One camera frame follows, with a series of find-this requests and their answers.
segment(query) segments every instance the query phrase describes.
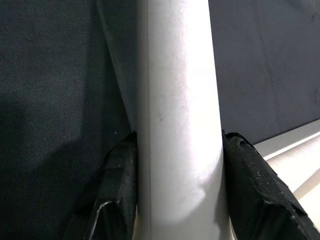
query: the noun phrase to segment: vertical pipe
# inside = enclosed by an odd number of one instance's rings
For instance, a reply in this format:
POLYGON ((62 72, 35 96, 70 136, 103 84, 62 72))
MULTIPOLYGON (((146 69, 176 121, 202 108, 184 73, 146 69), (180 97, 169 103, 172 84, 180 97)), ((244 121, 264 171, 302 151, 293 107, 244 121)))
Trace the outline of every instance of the vertical pipe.
POLYGON ((138 240, 227 240, 208 0, 138 0, 138 240))

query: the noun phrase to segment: white pvc pipe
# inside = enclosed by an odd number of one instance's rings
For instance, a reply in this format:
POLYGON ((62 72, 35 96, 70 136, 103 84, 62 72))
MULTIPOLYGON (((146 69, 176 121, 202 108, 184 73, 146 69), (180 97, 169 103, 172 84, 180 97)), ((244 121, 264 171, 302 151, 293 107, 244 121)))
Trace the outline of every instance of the white pvc pipe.
POLYGON ((138 240, 228 240, 208 0, 138 1, 138 240))

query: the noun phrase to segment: dark gray fabric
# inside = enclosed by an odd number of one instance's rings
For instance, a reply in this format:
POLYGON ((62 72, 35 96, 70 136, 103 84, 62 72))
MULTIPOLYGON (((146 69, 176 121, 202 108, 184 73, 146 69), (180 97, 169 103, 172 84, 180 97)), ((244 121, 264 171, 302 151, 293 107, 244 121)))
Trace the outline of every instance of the dark gray fabric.
POLYGON ((61 239, 130 132, 96 1, 2 0, 0 239, 61 239))
POLYGON ((209 0, 222 127, 258 143, 320 119, 320 2, 209 0))

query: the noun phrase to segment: white pole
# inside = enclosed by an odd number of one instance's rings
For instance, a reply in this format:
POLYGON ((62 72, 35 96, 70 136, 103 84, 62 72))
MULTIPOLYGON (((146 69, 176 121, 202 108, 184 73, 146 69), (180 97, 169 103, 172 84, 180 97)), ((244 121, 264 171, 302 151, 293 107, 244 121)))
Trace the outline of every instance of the white pole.
POLYGON ((228 240, 208 0, 138 1, 138 240, 228 240))

